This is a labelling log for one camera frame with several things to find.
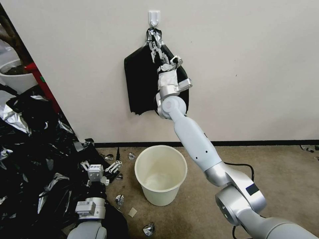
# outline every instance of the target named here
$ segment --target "black cable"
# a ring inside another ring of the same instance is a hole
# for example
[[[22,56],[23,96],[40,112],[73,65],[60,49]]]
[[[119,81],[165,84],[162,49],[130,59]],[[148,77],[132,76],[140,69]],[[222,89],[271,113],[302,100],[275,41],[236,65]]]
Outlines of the black cable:
[[[254,172],[254,168],[250,164],[235,164],[235,163],[227,163],[227,162],[224,162],[224,163],[228,164],[228,165],[234,165],[234,166],[247,166],[247,167],[250,167],[250,170],[252,171],[252,181],[254,181],[255,172]],[[236,230],[236,226],[233,227],[233,231],[232,231],[233,239],[238,239],[235,236],[235,230]]]
[[[234,164],[234,163],[227,163],[227,162],[225,162],[225,164],[234,165],[234,166],[247,166],[247,167],[250,167],[250,170],[252,171],[252,181],[254,181],[255,172],[254,172],[254,168],[250,164]]]

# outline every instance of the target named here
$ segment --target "white trash can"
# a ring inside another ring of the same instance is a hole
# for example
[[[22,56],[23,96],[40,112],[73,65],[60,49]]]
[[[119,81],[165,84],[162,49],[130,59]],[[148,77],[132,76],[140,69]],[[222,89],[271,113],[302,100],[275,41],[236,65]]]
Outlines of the white trash can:
[[[156,206],[165,206],[174,200],[184,182],[187,164],[176,149],[157,145],[140,153],[134,170],[146,199]]]

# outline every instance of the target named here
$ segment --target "white planter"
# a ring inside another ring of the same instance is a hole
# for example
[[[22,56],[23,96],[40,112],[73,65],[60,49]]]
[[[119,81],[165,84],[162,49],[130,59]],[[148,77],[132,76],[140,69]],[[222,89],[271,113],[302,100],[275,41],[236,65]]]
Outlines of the white planter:
[[[16,90],[18,94],[25,92],[31,87],[37,85],[37,81],[34,78],[32,73],[23,74],[23,75],[5,75],[4,72],[7,72],[12,67],[21,65],[20,60],[10,61],[2,66],[0,66],[0,78],[6,83],[7,86]]]

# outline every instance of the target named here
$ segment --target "black baseboard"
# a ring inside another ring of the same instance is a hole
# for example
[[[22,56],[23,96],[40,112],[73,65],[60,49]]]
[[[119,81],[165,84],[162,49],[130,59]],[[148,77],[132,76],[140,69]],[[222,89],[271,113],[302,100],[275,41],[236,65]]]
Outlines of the black baseboard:
[[[212,141],[212,144],[214,146],[319,145],[319,140]],[[96,148],[151,147],[154,145],[182,147],[181,142],[95,143],[94,145]]]

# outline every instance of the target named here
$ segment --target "black garbage bag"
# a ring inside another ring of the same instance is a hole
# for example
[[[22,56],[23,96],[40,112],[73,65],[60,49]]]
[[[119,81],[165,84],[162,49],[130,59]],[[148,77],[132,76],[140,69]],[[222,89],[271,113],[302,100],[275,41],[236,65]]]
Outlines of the black garbage bag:
[[[162,42],[162,32],[156,28],[149,28],[152,32],[152,40],[155,42]],[[171,60],[174,55],[169,50],[167,45],[160,44],[159,48],[164,52],[168,59]],[[151,50],[148,44],[139,48],[128,57],[124,59],[124,69],[126,76],[127,91],[129,96],[129,104],[131,112],[137,115],[150,110],[157,110],[157,103],[155,96],[158,92],[157,69],[163,65],[163,61],[159,58],[158,54],[155,57],[155,63],[151,56]],[[186,71],[183,67],[177,68],[177,81],[181,82],[187,79]],[[186,103],[188,110],[189,90],[180,93],[181,97]]]
[[[24,93],[7,105],[21,116],[30,133],[0,120],[0,235],[59,238],[62,228],[77,221],[78,201],[106,199],[105,186],[99,182],[86,186],[88,175],[80,163],[87,160],[103,168],[110,164],[92,140],[76,149],[73,143],[78,139],[63,113],[55,114],[40,95]],[[57,173],[63,179],[48,190]],[[112,182],[118,173],[107,177]],[[39,210],[42,197],[46,199]]]

